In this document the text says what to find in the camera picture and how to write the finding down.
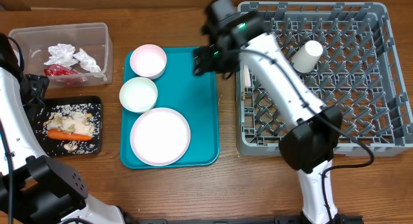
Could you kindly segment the white bowl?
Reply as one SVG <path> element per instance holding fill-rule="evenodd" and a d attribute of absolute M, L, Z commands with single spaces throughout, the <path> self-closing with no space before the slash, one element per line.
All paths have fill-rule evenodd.
<path fill-rule="evenodd" d="M 144 113 L 154 108 L 158 97 L 155 83 L 145 77 L 129 79 L 120 89 L 119 100 L 130 112 Z"/>

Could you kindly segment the white tissue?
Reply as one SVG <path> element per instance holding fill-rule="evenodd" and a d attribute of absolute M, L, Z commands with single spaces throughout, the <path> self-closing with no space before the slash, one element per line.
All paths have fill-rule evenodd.
<path fill-rule="evenodd" d="M 87 72 L 98 73 L 101 71 L 97 61 L 89 56 L 82 48 L 80 48 L 78 53 L 75 53 L 73 57 L 79 61 L 81 68 Z"/>
<path fill-rule="evenodd" d="M 76 48 L 72 45 L 59 43 L 55 46 L 48 47 L 50 54 L 49 60 L 44 65 L 60 65 L 68 69 L 79 61 L 73 57 Z"/>

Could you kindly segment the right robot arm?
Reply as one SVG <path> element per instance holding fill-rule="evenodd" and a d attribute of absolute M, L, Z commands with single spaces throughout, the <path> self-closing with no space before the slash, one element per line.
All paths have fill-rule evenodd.
<path fill-rule="evenodd" d="M 276 221 L 362 223 L 361 216 L 340 214 L 334 204 L 330 173 L 336 166 L 332 159 L 340 136 L 358 144 L 370 156 L 354 168 L 371 165 L 373 152 L 342 131 L 343 115 L 338 107 L 326 105 L 302 83 L 258 12 L 242 14 L 231 0 L 213 0 L 205 14 L 201 33 L 208 36 L 209 44 L 193 51 L 194 75 L 215 72 L 231 76 L 240 65 L 246 65 L 277 107 L 288 130 L 279 141 L 279 150 L 298 174 L 303 209 L 298 216 L 281 216 Z"/>

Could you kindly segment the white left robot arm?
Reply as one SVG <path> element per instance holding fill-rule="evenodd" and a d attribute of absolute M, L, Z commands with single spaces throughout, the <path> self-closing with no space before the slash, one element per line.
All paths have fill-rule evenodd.
<path fill-rule="evenodd" d="M 24 74 L 17 42 L 1 35 L 1 211 L 9 223 L 134 223 L 118 206 L 88 193 L 71 166 L 47 156 L 31 122 L 49 80 Z"/>

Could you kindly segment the peanut shells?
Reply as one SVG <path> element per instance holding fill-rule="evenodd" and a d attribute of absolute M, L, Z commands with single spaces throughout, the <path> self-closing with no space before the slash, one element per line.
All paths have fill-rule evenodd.
<path fill-rule="evenodd" d="M 46 134 L 48 130 L 56 129 L 66 133 L 76 133 L 93 137 L 96 126 L 91 122 L 92 118 L 93 115 L 90 113 L 71 112 L 66 115 L 60 112 L 52 112 L 49 119 L 43 123 L 43 126 L 46 128 Z M 69 141 L 69 143 L 65 143 L 63 147 L 71 153 L 77 150 L 77 144 L 79 142 L 86 141 Z"/>

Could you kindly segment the pink bowl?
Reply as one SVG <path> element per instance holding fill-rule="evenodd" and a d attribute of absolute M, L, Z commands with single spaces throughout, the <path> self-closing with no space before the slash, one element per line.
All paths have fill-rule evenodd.
<path fill-rule="evenodd" d="M 165 51 L 153 44 L 137 47 L 130 56 L 130 66 L 140 77 L 157 79 L 163 75 L 167 63 Z"/>

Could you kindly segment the orange carrot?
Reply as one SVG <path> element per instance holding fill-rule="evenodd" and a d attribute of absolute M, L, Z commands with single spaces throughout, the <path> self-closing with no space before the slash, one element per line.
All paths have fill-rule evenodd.
<path fill-rule="evenodd" d="M 59 140 L 69 140 L 69 141 L 90 141 L 91 136 L 76 134 L 76 133 L 66 133 L 56 129 L 50 129 L 47 132 L 47 136 L 52 139 Z"/>

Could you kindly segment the white plate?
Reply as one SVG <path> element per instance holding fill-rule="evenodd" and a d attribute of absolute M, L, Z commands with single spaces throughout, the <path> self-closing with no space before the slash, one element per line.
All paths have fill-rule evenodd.
<path fill-rule="evenodd" d="M 130 146 L 143 163 L 163 167 L 178 161 L 188 150 L 188 121 L 171 108 L 153 108 L 140 115 L 130 133 Z"/>

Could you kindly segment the white paper cup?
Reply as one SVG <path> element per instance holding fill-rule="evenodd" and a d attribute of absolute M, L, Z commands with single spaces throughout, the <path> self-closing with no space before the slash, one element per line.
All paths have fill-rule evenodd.
<path fill-rule="evenodd" d="M 310 40 L 293 55 L 291 62 L 295 70 L 306 74 L 315 69 L 322 54 L 323 46 L 321 43 Z"/>

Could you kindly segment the grey dishwasher rack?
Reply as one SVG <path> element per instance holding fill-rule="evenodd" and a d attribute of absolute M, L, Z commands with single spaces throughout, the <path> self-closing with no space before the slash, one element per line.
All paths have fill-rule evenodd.
<path fill-rule="evenodd" d="M 244 1 L 257 11 L 291 58 L 307 41 L 323 54 L 302 82 L 343 114 L 343 130 L 375 156 L 412 147 L 412 111 L 390 19 L 381 3 Z"/>

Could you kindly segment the white plastic fork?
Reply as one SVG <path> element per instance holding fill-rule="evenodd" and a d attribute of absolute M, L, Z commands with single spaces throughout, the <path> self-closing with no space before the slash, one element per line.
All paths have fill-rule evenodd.
<path fill-rule="evenodd" d="M 250 77 L 250 70 L 247 65 L 243 65 L 243 77 L 244 77 L 244 86 L 251 87 L 252 82 L 251 82 L 251 77 Z"/>

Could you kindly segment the clear plastic bin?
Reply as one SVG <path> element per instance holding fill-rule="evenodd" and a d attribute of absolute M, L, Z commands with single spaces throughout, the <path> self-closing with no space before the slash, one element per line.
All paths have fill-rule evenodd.
<path fill-rule="evenodd" d="M 26 74 L 45 75 L 48 68 L 45 63 L 52 56 L 49 48 L 58 44 L 73 46 L 74 53 L 82 49 L 95 59 L 96 65 L 101 69 L 99 72 L 89 72 L 76 63 L 69 68 L 77 74 L 50 76 L 50 88 L 87 87 L 112 82 L 114 54 L 105 23 L 17 28 L 11 30 L 9 36 L 16 40 L 21 48 Z"/>

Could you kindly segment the red snack wrapper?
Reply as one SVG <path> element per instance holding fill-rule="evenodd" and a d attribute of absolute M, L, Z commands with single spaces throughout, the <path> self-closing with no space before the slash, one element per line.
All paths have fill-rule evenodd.
<path fill-rule="evenodd" d="M 50 65 L 48 68 L 44 69 L 44 73 L 47 77 L 62 76 L 62 78 L 56 79 L 55 81 L 62 83 L 65 86 L 79 85 L 86 81 L 83 77 L 73 77 L 73 75 L 78 75 L 80 72 L 57 64 Z"/>

